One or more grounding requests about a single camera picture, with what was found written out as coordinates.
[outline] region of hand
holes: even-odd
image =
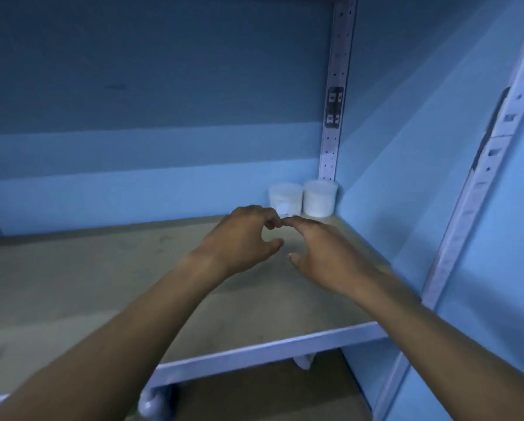
[[[354,297],[380,271],[340,233],[336,226],[302,217],[283,219],[307,242],[307,254],[289,254],[299,272],[324,288]]]
[[[226,279],[267,260],[283,246],[283,239],[270,242],[262,239],[264,226],[270,230],[282,226],[273,208],[241,206],[226,215],[194,253],[214,260]]]

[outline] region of white jar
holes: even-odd
[[[328,180],[305,183],[303,212],[311,217],[328,217],[334,213],[338,184]]]
[[[279,217],[300,215],[303,205],[303,186],[296,183],[280,183],[270,188],[270,206]]]

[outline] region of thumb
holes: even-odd
[[[293,264],[295,268],[299,270],[300,274],[306,276],[305,271],[306,271],[307,257],[301,256],[300,254],[297,254],[297,253],[290,253],[287,257],[289,258],[289,261],[291,261],[291,264]]]
[[[272,239],[270,242],[266,242],[267,258],[277,253],[279,249],[283,246],[283,244],[284,244],[283,238],[276,238],[276,239]]]

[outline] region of forearm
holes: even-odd
[[[182,325],[220,281],[187,259],[106,325],[30,378],[0,420],[123,419]]]
[[[406,355],[455,420],[524,420],[524,375],[439,318],[394,277],[352,296]]]

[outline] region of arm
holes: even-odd
[[[110,322],[33,375],[0,404],[0,420],[123,420],[202,299],[229,276],[283,245],[272,209],[238,208],[192,254]]]
[[[351,298],[385,329],[455,420],[524,420],[524,374],[421,305],[398,278],[378,271],[337,228],[292,217],[307,254],[305,276]]]

